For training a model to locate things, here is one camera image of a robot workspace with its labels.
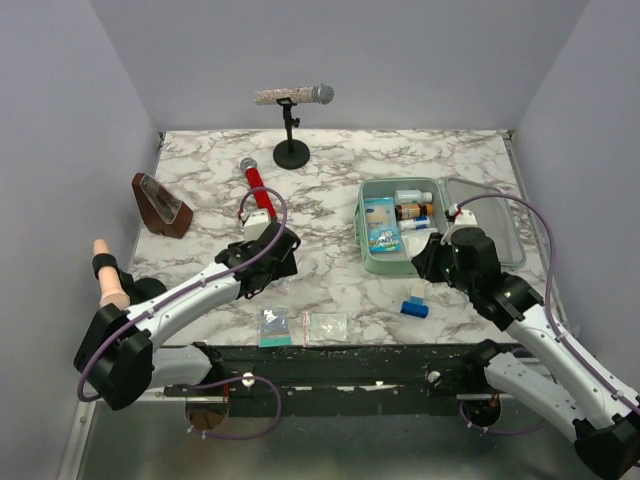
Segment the clear gauze pouch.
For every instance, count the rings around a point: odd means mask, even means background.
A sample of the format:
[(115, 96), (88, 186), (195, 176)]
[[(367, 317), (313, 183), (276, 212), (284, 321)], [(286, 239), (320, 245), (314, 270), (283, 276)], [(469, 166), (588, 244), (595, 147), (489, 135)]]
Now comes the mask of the clear gauze pouch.
[(420, 254), (427, 246), (430, 236), (436, 232), (437, 230), (433, 228), (407, 230), (402, 232), (401, 239), (403, 241), (407, 259), (411, 260), (413, 257)]

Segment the blue white bandage roll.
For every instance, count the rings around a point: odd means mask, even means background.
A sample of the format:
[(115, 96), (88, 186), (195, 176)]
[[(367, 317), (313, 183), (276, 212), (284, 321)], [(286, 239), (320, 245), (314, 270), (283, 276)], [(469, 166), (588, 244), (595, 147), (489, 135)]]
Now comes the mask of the blue white bandage roll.
[(397, 223), (397, 227), (400, 232), (426, 229), (431, 227), (431, 220), (428, 216), (401, 220)]

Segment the small teal zip bag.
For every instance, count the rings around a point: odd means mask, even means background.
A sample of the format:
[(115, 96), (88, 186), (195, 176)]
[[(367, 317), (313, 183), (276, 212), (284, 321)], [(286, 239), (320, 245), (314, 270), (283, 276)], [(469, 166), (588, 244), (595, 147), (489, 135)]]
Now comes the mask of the small teal zip bag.
[(282, 307), (261, 309), (259, 312), (259, 347), (273, 348), (291, 344), (287, 309)]

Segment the brown medicine bottle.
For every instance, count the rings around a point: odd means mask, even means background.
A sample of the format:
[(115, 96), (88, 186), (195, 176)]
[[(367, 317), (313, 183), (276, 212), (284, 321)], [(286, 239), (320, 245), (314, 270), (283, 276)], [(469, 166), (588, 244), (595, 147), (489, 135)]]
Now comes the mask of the brown medicine bottle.
[(432, 204), (401, 204), (395, 206), (395, 216), (399, 221), (429, 217), (433, 214)]

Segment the green medicine kit case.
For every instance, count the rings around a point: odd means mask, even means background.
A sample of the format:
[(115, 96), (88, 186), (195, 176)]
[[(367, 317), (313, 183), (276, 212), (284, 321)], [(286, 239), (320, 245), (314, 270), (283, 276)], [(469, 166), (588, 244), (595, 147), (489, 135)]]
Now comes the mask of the green medicine kit case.
[[(449, 227), (445, 212), (451, 204), (483, 193), (496, 195), (500, 192), (492, 186), (454, 177), (441, 181), (427, 177), (387, 177), (364, 181), (359, 187), (354, 213), (355, 240), (360, 247), (364, 269), (373, 274), (398, 276), (415, 272), (404, 248), (390, 253), (372, 253), (367, 246), (364, 201), (369, 198), (392, 197), (398, 190), (419, 190), (433, 196), (431, 225), (440, 233), (445, 233)], [(526, 262), (515, 217), (506, 200), (478, 200), (467, 208), (475, 215), (478, 226), (493, 239), (502, 266), (515, 268)]]

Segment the cotton swab packet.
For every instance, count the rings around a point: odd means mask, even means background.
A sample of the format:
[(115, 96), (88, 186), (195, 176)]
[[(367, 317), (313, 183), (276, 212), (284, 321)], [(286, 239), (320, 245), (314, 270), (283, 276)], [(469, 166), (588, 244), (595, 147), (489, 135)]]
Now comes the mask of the cotton swab packet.
[(395, 203), (392, 197), (365, 198), (363, 200), (367, 245), (371, 254), (392, 253), (401, 250)]

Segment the white plastic bottle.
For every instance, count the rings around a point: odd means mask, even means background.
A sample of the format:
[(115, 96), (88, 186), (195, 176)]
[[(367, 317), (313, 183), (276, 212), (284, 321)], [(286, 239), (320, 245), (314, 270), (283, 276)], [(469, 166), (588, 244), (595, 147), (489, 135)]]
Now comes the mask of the white plastic bottle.
[(433, 194), (428, 191), (416, 189), (397, 190), (394, 198), (398, 205), (407, 205), (412, 203), (430, 204), (433, 201)]

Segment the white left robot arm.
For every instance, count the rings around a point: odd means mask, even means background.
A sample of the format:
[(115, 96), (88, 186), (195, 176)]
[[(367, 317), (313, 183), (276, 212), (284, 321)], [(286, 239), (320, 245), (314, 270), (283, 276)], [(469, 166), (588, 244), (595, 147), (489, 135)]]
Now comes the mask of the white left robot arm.
[(73, 360), (80, 383), (114, 411), (150, 388), (189, 384), (201, 395), (214, 393), (222, 372), (202, 347), (164, 350), (163, 344), (210, 311), (295, 275), (300, 244), (293, 231), (273, 222), (257, 239), (229, 244), (199, 274), (170, 290), (128, 307), (99, 308)]

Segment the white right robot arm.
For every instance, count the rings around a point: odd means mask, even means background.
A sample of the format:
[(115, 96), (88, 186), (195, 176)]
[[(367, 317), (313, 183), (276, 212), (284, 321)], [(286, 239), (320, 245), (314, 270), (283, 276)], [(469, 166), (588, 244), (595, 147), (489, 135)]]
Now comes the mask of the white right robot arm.
[(542, 376), (491, 341), (460, 367), (469, 390), (507, 393), (551, 423), (586, 467), (619, 479), (639, 462), (639, 393), (607, 370), (549, 311), (524, 279), (504, 271), (494, 241), (468, 210), (454, 214), (412, 257), (418, 275), (468, 296), (474, 310), (528, 350)]

